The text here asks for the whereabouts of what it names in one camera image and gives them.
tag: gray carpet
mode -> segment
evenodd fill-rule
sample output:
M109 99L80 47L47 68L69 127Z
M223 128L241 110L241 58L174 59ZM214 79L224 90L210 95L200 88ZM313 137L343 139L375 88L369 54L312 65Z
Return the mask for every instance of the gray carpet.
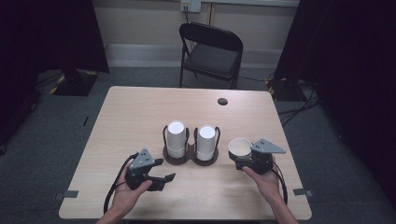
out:
M42 87L35 111L14 133L7 153L0 157L0 223L93 223L60 219L62 201L54 197L70 184L107 90L115 85L177 87L178 72L175 67L111 68L110 74L99 76L88 97L50 95L54 82ZM238 88L266 91L263 80L273 72L243 68ZM56 71L50 71L39 79L54 74ZM184 85L229 87L227 82L191 74L186 75ZM278 111L302 105L276 102ZM299 113L284 127L303 185L314 192L308 198L313 216L304 223L396 223L396 212L381 188L340 141L334 127L335 122L321 105Z

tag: black chair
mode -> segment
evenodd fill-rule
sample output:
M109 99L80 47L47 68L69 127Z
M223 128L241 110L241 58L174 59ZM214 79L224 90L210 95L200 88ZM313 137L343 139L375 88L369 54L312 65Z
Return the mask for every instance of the black chair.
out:
M195 76L198 73L231 80L230 89L234 89L244 50L241 39L233 32L197 22L183 23L179 32L183 41L179 87L183 82L183 71L188 70Z

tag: human hand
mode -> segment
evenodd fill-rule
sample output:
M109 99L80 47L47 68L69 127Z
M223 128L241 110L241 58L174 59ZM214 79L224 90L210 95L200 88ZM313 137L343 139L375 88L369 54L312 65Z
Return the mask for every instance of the human hand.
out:
M250 176L254 182L256 182L257 188L259 189L260 194L264 197L264 199L271 203L273 200L280 196L279 192L279 180L274 172L269 171L264 175L258 175L252 169L247 166L242 168L242 171L245 172L248 176Z
M99 223L117 223L123 217L125 217L134 208L140 195L142 195L152 184L151 180L143 182L139 188L130 189L125 183L125 174L127 169L131 165L131 161L128 162L123 169L119 180L117 181L117 188L114 193L113 203L102 218L97 222Z

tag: baseboard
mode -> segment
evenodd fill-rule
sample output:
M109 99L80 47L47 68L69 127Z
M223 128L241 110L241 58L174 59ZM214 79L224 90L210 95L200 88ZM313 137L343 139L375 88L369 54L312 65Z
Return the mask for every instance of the baseboard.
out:
M180 46L106 44L110 67L178 67ZM282 49L244 49L242 67L276 68Z

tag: black cable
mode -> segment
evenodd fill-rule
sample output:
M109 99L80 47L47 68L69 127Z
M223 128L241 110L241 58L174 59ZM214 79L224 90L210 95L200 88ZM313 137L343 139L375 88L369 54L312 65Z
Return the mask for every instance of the black cable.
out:
M244 79L249 79L249 80L253 80L253 81L260 81L260 82L264 82L265 80L261 80L261 79L256 79L256 78L252 78L252 77L241 77Z
M213 3L210 3L210 10L209 10L209 25L212 24L212 8L213 8Z
M113 195L114 190L115 190L119 185L125 184L125 183L126 183L126 182L123 182L123 183L117 184L117 181L119 181L120 176L121 176L121 174L122 174L122 171L124 170L126 164L127 164L128 161L130 161L131 159L135 159L138 155L139 155L139 153L136 153L136 154L134 154L134 155L128 157L128 159L127 159L127 160L124 162L124 164L121 166L121 169L120 169L120 171L119 171L119 174L117 175L116 180L114 181L113 185L111 186L111 188L110 188L110 190L108 191L108 194L107 194L107 196L106 196L106 198L105 198L105 204L104 204L104 207L103 207L103 213L107 212L108 203L110 202L110 198L111 198L111 195Z
M308 100L306 100L305 104L303 106L301 106L299 109L283 111L283 112L279 112L278 113L278 115L293 113L293 114L287 115L286 117L281 119L281 121L282 121L283 119L288 118L284 123L282 123L282 127L284 127L287 123L289 123L289 121L291 121L298 113L300 113L300 112L302 112L302 111L304 111L306 109L312 108L312 107L314 107L315 105L318 104L319 100L317 100L314 104L307 106L308 104L311 103L312 99L314 99L313 98L313 94L314 94L315 89L316 89L316 86L312 85L312 91L311 91L311 93L309 95Z
M270 171L272 171L272 173L274 173L277 178L280 181L280 185L282 186L282 191L283 191L283 201L285 201L285 204L288 204L288 189L286 188L286 183L285 183L285 178L283 177L282 171L280 170L279 166L273 162L273 164L276 166L277 170L280 172L280 175L277 171L275 171L273 168L271 168Z
M270 81L270 80L272 80L272 76L274 76L275 75L275 73L271 73L269 76L268 76L268 78L267 78L267 80L266 81Z
M37 90L39 90L39 89L41 89L41 88L43 88L43 87L49 85L50 83L52 83L53 81L55 81L56 79L58 79L59 76L60 76L62 73L63 73L63 71L61 71L61 72L59 72L59 73L57 73L57 74L55 74L55 75L52 75L52 76L50 76L50 77L46 77L46 78L44 78L43 80L40 80L39 82L37 82L37 84L35 84L35 90L37 91ZM40 85L40 84L42 84L43 82L45 82L45 81L47 81L47 80L49 80L49 79L51 79L51 78L52 78L51 81L49 81L49 82L47 82L47 83L45 83L45 84L43 84L43 85Z
M186 21L189 21L189 8L183 7L184 9L184 16L186 17Z

